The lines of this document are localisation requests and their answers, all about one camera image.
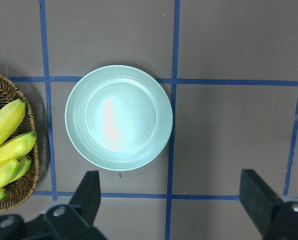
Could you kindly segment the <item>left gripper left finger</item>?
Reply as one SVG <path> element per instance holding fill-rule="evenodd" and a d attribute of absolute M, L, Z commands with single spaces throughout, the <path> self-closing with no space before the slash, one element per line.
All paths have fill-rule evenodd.
<path fill-rule="evenodd" d="M 43 220 L 54 240 L 105 240 L 93 226 L 101 203 L 98 171 L 88 171 L 67 204 L 51 207 Z"/>

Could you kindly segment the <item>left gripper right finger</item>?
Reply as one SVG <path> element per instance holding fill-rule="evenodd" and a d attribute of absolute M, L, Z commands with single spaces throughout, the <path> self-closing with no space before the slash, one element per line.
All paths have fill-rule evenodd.
<path fill-rule="evenodd" d="M 239 200 L 263 240 L 298 240 L 298 199 L 278 196 L 252 169 L 242 169 Z"/>

